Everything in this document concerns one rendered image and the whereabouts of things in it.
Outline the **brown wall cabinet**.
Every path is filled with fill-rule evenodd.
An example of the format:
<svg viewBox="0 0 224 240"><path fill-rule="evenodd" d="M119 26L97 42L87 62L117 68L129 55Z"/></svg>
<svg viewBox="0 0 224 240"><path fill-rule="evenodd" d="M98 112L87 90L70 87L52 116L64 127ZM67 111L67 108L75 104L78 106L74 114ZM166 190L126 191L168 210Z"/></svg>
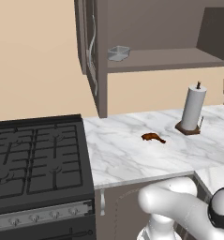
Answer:
<svg viewBox="0 0 224 240"><path fill-rule="evenodd" d="M99 116L108 114L109 73L224 65L197 48L205 8L224 0L96 0ZM110 61L115 46L129 47L129 57Z"/></svg>

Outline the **clear grey tupperware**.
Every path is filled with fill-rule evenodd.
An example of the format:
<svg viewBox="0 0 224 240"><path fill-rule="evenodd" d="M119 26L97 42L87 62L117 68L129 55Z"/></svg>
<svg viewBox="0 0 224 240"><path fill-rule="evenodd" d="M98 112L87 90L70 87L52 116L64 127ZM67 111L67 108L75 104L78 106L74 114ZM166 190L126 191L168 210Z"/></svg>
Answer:
<svg viewBox="0 0 224 240"><path fill-rule="evenodd" d="M129 57L130 48L125 46L115 46L108 49L108 59L110 61L120 62Z"/></svg>

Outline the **brown raw chicken drumstick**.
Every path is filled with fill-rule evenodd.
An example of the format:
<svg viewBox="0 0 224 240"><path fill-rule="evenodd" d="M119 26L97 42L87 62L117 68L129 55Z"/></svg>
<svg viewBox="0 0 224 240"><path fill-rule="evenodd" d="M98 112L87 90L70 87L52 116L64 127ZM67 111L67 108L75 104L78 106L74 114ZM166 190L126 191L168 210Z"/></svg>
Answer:
<svg viewBox="0 0 224 240"><path fill-rule="evenodd" d="M147 140L147 141L150 141L150 140L157 140L161 143L166 143L165 140L161 139L156 133L145 133L145 134L142 134L142 139L143 140Z"/></svg>

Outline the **open brown cabinet door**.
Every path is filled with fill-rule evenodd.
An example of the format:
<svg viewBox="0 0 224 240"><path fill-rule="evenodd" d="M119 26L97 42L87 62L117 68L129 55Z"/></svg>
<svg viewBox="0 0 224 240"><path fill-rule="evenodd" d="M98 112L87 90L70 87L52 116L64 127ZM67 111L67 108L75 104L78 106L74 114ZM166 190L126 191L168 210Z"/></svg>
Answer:
<svg viewBox="0 0 224 240"><path fill-rule="evenodd" d="M74 11L75 11L78 58L82 74L87 77L97 112L99 112L98 80L97 80L97 96L95 96L95 85L92 80L90 69L88 67L88 49L93 36L93 20L92 20L93 14L95 16L97 30L96 0L74 0ZM97 77L97 34L92 52L92 59L96 68Z"/></svg>

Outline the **dark brown cabinet door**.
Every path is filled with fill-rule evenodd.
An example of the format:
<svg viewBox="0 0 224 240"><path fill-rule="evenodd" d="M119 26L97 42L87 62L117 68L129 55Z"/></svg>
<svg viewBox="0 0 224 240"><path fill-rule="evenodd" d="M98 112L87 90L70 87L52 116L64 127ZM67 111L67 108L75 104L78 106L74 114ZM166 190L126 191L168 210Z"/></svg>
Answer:
<svg viewBox="0 0 224 240"><path fill-rule="evenodd" d="M206 7L197 48L224 60L224 7Z"/></svg>

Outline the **brown base cabinet door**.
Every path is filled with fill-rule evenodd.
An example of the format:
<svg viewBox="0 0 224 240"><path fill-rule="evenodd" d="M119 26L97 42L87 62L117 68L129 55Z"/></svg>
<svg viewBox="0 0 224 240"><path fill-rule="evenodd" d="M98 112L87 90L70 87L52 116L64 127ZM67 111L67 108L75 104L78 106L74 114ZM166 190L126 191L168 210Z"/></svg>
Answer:
<svg viewBox="0 0 224 240"><path fill-rule="evenodd" d="M95 186L97 240L136 240L149 215L138 204L141 188L161 177ZM100 190L105 189L105 216L100 215Z"/></svg>

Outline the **black stove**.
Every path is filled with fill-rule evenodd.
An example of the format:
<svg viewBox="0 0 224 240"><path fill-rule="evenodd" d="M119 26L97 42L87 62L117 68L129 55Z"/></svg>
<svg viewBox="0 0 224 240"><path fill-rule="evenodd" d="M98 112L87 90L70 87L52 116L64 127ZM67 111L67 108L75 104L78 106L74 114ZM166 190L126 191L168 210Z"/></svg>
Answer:
<svg viewBox="0 0 224 240"><path fill-rule="evenodd" d="M0 121L0 240L97 240L80 115Z"/></svg>

